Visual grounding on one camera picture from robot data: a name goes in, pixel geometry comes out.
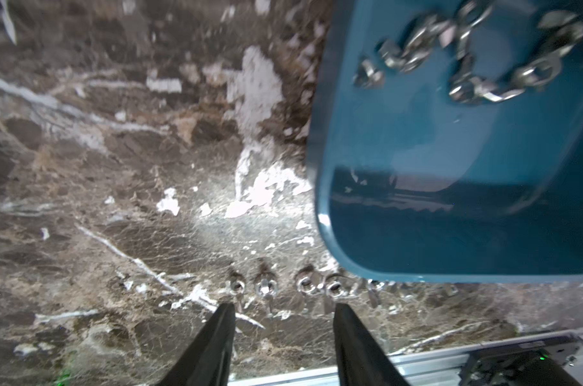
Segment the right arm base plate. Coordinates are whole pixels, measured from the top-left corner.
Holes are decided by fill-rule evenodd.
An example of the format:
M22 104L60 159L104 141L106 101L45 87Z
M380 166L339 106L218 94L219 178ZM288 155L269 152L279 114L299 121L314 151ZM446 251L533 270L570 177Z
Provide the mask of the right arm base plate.
M565 366L582 341L573 335L482 348L469 354L461 385L579 385Z

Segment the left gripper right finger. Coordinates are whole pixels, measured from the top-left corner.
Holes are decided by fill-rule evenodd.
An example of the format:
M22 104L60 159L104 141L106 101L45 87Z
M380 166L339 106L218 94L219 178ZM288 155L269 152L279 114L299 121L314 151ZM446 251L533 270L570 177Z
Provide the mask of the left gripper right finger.
M349 305L336 305L333 330L340 385L410 385Z

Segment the teal plastic storage box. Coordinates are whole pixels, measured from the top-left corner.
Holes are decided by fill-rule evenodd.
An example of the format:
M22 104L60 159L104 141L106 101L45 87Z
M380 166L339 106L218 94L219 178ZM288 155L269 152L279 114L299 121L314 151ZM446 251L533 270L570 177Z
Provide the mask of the teal plastic storage box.
M335 2L307 143L324 244L380 281L582 280L583 40L554 81L501 103L450 99L452 45L410 73L376 54L462 2ZM500 87L548 35L543 14L583 20L583 1L492 2L471 51Z

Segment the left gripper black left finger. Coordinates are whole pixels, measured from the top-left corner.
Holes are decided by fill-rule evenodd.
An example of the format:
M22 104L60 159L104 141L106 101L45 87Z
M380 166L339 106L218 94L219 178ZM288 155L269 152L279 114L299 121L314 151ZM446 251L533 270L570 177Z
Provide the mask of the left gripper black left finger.
M234 305L222 303L158 385L227 385L235 327Z

